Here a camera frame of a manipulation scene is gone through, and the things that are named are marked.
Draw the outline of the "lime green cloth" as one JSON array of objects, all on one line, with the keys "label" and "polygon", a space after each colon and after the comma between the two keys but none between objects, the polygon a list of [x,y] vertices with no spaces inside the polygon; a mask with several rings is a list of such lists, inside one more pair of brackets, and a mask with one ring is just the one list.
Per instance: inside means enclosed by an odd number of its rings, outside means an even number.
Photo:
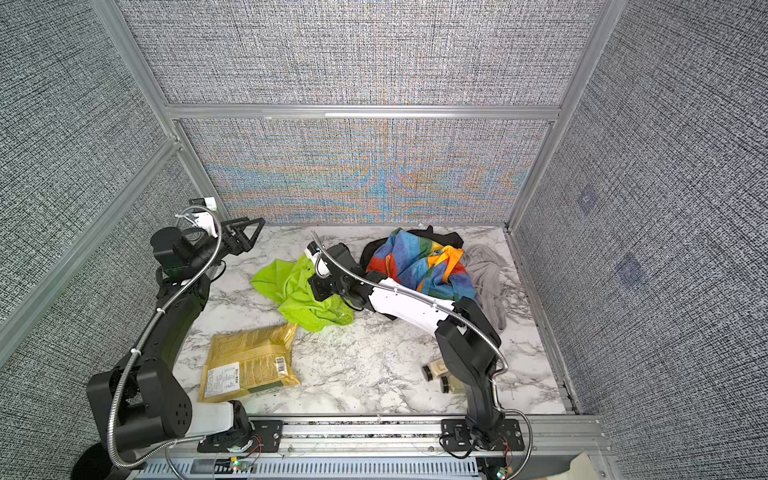
[{"label": "lime green cloth", "polygon": [[278,306],[279,313],[289,323],[312,333],[329,326],[347,326],[354,322],[354,312],[338,295],[318,301],[309,279],[314,264],[306,256],[296,262],[274,260],[258,271],[251,286]]}]

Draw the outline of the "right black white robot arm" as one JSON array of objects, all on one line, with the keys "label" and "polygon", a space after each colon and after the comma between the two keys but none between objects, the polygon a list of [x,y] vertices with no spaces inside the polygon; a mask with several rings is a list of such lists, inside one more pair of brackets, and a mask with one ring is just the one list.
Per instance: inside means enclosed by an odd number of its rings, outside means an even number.
[{"label": "right black white robot arm", "polygon": [[378,272],[366,273],[344,244],[326,249],[314,240],[305,256],[313,264],[309,285],[316,300],[337,296],[354,310],[403,320],[435,338],[448,372],[464,386],[471,441],[483,449],[494,447],[505,420],[496,379],[509,364],[478,304],[466,297],[429,297]]}]

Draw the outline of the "rainbow multicolour cloth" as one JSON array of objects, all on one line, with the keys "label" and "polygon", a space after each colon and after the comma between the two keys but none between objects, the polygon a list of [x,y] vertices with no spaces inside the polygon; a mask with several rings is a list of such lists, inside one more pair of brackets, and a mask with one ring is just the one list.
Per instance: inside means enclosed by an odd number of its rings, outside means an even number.
[{"label": "rainbow multicolour cloth", "polygon": [[463,255],[463,248],[445,247],[412,265],[397,279],[391,279],[411,290],[438,299],[473,299],[475,290],[463,265]]}]

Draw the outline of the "grey cloth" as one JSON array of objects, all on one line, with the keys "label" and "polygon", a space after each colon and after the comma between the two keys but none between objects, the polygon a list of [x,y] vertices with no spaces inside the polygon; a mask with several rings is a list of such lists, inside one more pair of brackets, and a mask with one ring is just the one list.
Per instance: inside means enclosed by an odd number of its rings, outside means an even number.
[{"label": "grey cloth", "polygon": [[507,262],[494,249],[479,244],[467,246],[462,261],[475,290],[475,301],[497,331],[505,330],[501,271]]}]

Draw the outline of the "yellow snack bag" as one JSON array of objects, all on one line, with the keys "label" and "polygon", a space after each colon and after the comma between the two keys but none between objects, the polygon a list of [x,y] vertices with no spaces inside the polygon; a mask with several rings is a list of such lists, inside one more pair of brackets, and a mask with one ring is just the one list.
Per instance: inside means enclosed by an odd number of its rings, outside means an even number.
[{"label": "yellow snack bag", "polygon": [[292,366],[298,326],[247,330],[212,337],[198,401],[226,402],[278,387],[300,384]]}]

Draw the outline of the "upper small spice jar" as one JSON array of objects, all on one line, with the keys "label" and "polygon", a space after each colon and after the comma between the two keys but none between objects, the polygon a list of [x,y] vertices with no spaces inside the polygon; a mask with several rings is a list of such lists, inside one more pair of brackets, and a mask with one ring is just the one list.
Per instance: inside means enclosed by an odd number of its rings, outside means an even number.
[{"label": "upper small spice jar", "polygon": [[442,358],[438,358],[424,364],[421,372],[427,382],[443,377],[449,373],[446,363]]}]

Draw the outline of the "small spice jar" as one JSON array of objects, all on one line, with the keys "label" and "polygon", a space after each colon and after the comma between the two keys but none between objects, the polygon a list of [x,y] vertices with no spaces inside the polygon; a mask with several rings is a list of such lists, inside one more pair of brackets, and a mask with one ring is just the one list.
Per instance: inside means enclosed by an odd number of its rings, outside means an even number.
[{"label": "small spice jar", "polygon": [[442,376],[439,381],[443,394],[462,394],[465,392],[464,384],[453,375]]},{"label": "small spice jar", "polygon": [[438,358],[424,364],[421,372],[427,382],[443,377],[449,373],[446,363],[442,358]]}]

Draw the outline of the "lower small spice jar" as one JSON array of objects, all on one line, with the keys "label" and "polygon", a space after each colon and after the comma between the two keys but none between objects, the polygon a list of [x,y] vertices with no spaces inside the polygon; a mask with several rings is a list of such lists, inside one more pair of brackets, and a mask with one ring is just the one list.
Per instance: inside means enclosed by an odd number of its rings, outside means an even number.
[{"label": "lower small spice jar", "polygon": [[443,394],[462,394],[465,392],[464,384],[453,375],[442,376],[439,381]]}]

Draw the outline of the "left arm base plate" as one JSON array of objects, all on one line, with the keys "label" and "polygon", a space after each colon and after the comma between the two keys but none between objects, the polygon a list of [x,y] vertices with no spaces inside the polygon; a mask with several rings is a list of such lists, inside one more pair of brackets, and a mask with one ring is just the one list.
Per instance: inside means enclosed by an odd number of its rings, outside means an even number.
[{"label": "left arm base plate", "polygon": [[284,423],[280,420],[257,420],[235,425],[230,430],[207,436],[198,453],[276,453],[279,450]]}]

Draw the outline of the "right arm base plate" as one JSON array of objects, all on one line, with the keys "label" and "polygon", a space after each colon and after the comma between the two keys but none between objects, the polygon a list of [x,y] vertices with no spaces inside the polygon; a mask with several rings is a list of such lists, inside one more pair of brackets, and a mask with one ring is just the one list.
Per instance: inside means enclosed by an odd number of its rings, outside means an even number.
[{"label": "right arm base plate", "polygon": [[526,444],[520,424],[512,418],[505,418],[495,429],[480,430],[470,426],[465,418],[443,419],[438,435],[439,444],[452,453],[465,453],[471,447],[482,451],[503,451],[509,447],[512,452],[522,452]]}]

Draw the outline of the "aluminium front rail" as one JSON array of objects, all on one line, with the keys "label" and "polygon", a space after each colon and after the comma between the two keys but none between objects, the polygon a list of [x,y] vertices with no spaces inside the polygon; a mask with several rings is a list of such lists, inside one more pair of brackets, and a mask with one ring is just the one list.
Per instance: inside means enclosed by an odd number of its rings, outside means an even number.
[{"label": "aluminium front rail", "polygon": [[[405,456],[447,454],[449,451],[438,442],[440,423],[443,419],[460,418],[465,417],[458,414],[252,415],[249,420],[280,420],[284,423],[279,450],[269,454]],[[526,454],[532,458],[581,453],[608,458],[615,455],[601,422],[594,416],[534,414],[522,417],[508,414],[506,418],[519,422],[525,439],[524,451],[511,451],[515,461],[524,459]],[[503,451],[474,449],[473,454],[499,456]]]}]

